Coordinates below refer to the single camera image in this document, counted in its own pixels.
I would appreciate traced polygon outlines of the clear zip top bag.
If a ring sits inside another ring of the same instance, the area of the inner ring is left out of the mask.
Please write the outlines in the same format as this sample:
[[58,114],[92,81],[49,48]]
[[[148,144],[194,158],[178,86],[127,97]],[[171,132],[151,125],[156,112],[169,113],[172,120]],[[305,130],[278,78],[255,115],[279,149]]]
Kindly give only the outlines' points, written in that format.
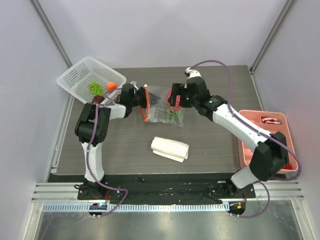
[[[140,108],[144,122],[177,124],[179,127],[184,125],[184,109],[175,109],[174,106],[169,105],[170,88],[145,84],[144,89],[147,105],[145,110],[142,107]],[[148,92],[160,96],[162,98],[161,103],[157,106],[149,105]]]

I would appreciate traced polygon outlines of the orange fake fruit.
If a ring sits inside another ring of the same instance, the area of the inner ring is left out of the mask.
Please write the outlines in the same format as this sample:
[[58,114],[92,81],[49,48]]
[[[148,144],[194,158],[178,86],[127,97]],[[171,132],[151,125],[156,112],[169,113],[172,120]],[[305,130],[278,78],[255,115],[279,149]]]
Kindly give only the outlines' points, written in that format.
[[115,82],[107,82],[106,83],[106,89],[110,92],[117,88],[117,84]]

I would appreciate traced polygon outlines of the dark purple fake fruit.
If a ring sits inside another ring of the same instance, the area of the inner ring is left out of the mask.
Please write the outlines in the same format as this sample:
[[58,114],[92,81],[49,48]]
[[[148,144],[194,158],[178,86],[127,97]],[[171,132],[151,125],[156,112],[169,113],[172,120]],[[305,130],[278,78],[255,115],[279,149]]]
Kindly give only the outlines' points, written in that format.
[[103,95],[95,95],[91,101],[92,104],[98,105],[105,100]]

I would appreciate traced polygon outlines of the green fake grapes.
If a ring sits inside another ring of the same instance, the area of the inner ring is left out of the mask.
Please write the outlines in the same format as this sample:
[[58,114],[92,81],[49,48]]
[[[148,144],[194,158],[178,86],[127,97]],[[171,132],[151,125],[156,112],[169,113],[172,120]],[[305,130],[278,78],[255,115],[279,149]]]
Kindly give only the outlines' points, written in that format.
[[90,92],[91,92],[94,96],[96,96],[96,95],[101,95],[101,96],[102,96],[102,95],[104,94],[102,87],[101,87],[100,84],[97,83],[97,82],[91,82],[91,83],[89,84],[89,89],[90,89]]

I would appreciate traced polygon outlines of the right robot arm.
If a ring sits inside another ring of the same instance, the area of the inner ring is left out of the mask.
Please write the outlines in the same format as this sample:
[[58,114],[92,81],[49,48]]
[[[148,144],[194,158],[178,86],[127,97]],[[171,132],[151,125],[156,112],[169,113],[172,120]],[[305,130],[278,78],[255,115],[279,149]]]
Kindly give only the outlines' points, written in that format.
[[227,181],[225,190],[230,197],[238,197],[246,186],[257,181],[268,181],[289,163],[283,133],[271,133],[259,127],[240,115],[224,98],[211,95],[202,77],[174,83],[169,104],[173,106],[177,98],[180,107],[195,108],[201,116],[227,129],[252,151],[249,165],[235,172]]

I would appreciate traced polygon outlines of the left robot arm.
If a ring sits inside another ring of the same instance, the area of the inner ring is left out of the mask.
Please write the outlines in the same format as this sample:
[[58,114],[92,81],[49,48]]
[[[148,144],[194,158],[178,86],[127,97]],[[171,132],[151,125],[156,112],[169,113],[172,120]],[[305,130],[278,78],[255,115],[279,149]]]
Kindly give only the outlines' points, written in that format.
[[178,120],[182,123],[185,97],[182,88],[178,83],[172,88],[137,87],[134,83],[126,83],[121,88],[107,86],[108,92],[117,94],[116,99],[105,104],[104,96],[95,95],[93,102],[84,105],[74,130],[85,156],[84,181],[77,187],[80,192],[88,191],[97,200],[102,199],[108,190],[127,192],[126,189],[106,185],[102,146],[109,122],[127,118],[133,108],[139,107],[145,122],[170,124]]

